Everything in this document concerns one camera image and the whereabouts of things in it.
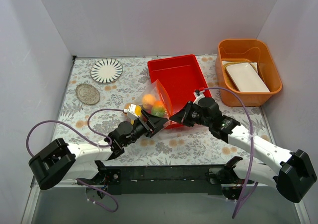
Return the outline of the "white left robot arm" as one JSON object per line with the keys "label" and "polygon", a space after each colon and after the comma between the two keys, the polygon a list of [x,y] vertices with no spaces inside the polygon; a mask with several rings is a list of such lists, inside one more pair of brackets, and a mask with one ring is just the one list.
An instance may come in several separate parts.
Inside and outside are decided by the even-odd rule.
{"label": "white left robot arm", "polygon": [[130,118],[121,122],[103,140],[93,142],[87,137],[85,144],[67,143],[58,138],[37,154],[33,154],[28,165],[41,190],[53,188],[62,180],[86,179],[101,184],[106,177],[104,162],[113,160],[125,152],[125,147],[142,136],[151,138],[161,131],[169,121],[148,113],[135,104],[122,112]]}

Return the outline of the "orange peach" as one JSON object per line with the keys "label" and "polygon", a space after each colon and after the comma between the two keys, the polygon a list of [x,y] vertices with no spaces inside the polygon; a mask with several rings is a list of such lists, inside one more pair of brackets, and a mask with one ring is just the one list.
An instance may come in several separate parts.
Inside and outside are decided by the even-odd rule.
{"label": "orange peach", "polygon": [[154,105],[154,103],[156,102],[156,97],[152,94],[145,94],[143,97],[142,97],[142,106],[145,108],[145,109],[151,109],[152,106]]}

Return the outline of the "green red mango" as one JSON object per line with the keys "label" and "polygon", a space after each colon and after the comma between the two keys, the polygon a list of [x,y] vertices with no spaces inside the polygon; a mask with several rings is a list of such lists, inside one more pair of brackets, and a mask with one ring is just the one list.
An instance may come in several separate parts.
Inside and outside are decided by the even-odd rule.
{"label": "green red mango", "polygon": [[160,100],[155,101],[151,109],[151,114],[158,117],[164,117],[166,114],[164,103]]}

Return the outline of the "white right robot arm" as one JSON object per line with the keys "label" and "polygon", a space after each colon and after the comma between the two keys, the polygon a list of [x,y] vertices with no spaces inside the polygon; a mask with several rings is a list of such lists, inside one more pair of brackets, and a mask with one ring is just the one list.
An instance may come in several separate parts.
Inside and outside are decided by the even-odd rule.
{"label": "white right robot arm", "polygon": [[259,136],[252,136],[240,122],[223,115],[210,97],[187,102],[170,120],[187,127],[205,126],[215,138],[248,151],[250,156],[261,161],[260,164],[250,164],[242,157],[232,158],[218,172],[219,177],[224,176],[230,183],[247,177],[274,187],[287,200],[299,203],[318,179],[306,152],[300,149],[292,152]]}

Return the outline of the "clear zip top bag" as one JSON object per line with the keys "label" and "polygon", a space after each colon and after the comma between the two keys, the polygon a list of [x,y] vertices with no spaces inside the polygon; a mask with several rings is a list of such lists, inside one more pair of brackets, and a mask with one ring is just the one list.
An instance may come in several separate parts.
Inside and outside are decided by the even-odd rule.
{"label": "clear zip top bag", "polygon": [[173,108],[172,108],[170,97],[166,89],[164,88],[164,86],[158,79],[154,81],[153,83],[151,83],[150,85],[148,85],[143,91],[143,93],[139,97],[137,97],[136,100],[133,101],[134,104],[141,106],[141,108],[143,108],[144,110],[146,110],[147,112],[151,114],[151,109],[145,109],[142,106],[142,97],[145,94],[152,94],[156,97],[157,100],[160,100],[164,103],[164,106],[166,109],[166,114],[164,116],[165,118],[169,118],[172,115]]}

